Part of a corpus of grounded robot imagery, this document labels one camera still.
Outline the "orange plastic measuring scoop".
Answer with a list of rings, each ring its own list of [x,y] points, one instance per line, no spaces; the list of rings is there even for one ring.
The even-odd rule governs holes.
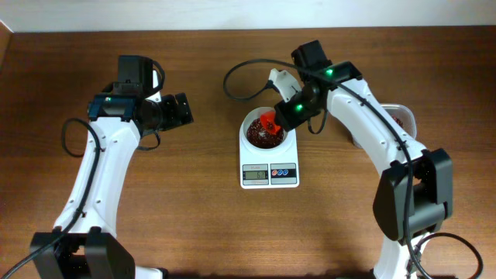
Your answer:
[[[262,127],[271,135],[277,135],[281,129],[281,127],[275,123],[275,116],[275,111],[268,111],[260,116]]]

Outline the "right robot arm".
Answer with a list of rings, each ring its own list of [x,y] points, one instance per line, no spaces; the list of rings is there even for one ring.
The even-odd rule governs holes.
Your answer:
[[[453,162],[443,149],[428,150],[405,132],[372,94],[349,61],[334,64],[319,41],[299,46],[287,71],[273,69],[270,85],[281,95],[275,122],[291,131],[324,112],[338,119],[365,150],[380,181],[373,213],[384,234],[375,278],[427,278],[424,245],[453,214]]]

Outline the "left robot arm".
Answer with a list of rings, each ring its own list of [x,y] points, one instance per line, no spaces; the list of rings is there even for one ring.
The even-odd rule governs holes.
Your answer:
[[[145,136],[192,123],[185,94],[162,95],[165,73],[148,57],[122,55],[118,77],[88,105],[88,131],[73,190],[51,232],[35,233],[29,260],[41,278],[166,278],[140,267],[117,240],[122,186]]]

